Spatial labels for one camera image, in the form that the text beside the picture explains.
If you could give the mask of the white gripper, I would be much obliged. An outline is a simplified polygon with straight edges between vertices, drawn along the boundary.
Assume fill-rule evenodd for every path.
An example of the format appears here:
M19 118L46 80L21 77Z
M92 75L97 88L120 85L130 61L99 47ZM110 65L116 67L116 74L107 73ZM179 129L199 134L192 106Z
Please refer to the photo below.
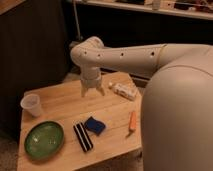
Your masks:
M101 86L101 71L98 67L82 67L81 68L81 96L85 97L89 88L96 88L97 91L105 96L103 87Z

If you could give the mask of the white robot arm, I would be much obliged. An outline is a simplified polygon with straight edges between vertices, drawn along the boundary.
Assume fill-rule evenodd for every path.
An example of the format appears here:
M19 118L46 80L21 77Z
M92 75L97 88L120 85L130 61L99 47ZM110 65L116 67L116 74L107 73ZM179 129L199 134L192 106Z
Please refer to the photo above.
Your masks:
M70 51L82 90L101 87L102 68L145 76L144 171L213 171L213 45L106 47L93 36Z

